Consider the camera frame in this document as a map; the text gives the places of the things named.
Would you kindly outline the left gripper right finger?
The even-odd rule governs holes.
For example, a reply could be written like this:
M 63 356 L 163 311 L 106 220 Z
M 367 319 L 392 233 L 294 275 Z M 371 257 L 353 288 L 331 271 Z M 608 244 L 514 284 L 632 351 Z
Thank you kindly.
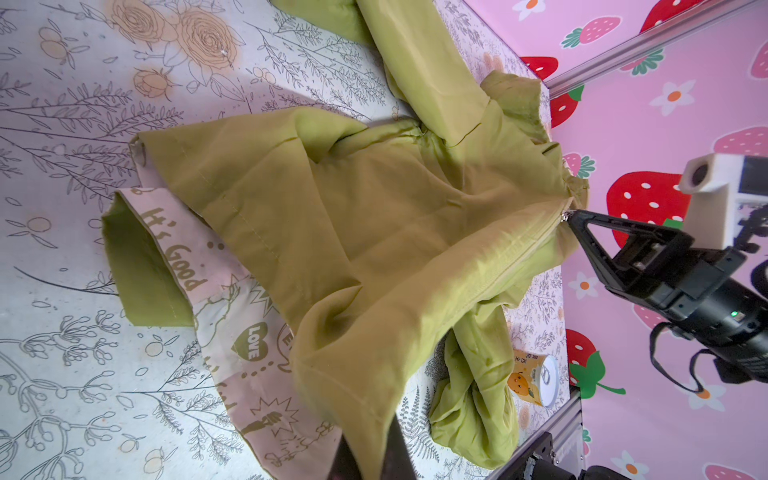
M 380 479 L 417 479 L 397 417 L 393 418 L 388 432 Z

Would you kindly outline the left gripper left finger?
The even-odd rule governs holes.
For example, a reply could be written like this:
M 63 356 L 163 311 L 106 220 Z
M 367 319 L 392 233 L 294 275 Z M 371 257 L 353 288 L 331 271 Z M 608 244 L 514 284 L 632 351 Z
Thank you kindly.
M 354 455 L 342 436 L 334 456 L 334 460 L 327 476 L 328 480 L 361 480 L 362 475 L 358 468 Z

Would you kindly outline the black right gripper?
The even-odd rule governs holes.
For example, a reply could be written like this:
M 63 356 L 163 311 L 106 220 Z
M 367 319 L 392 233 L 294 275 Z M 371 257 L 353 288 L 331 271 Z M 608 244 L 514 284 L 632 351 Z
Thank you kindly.
M 695 384 L 702 355 L 713 357 L 725 383 L 767 381 L 767 300 L 732 278 L 744 255 L 693 249 L 680 229 L 587 210 L 568 211 L 565 223 L 609 292 L 663 318 L 652 328 L 649 356 L 664 378 L 678 382 L 656 359 L 658 338 L 671 330 L 702 345 L 689 361 Z

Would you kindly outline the green zip-up jacket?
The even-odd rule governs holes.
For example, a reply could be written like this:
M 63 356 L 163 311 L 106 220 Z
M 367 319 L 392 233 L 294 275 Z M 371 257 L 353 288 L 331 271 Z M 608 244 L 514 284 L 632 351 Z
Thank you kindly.
M 375 48 L 410 118 L 299 106 L 138 133 L 141 184 L 103 216 L 137 326 L 190 326 L 238 434 L 276 479 L 326 479 L 344 436 L 380 479 L 390 425 L 437 348 L 431 439 L 488 470 L 519 441 L 505 311 L 577 246 L 588 185 L 538 80 L 477 81 L 430 1 L 280 1 Z

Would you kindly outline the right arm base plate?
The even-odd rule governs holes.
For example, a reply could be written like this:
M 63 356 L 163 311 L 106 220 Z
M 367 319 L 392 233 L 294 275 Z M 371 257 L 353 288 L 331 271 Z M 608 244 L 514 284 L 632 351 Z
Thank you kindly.
M 527 441 L 520 452 L 517 452 L 505 466 L 490 474 L 488 479 L 547 479 L 556 470 L 552 454 L 552 435 L 544 432 L 535 440 Z

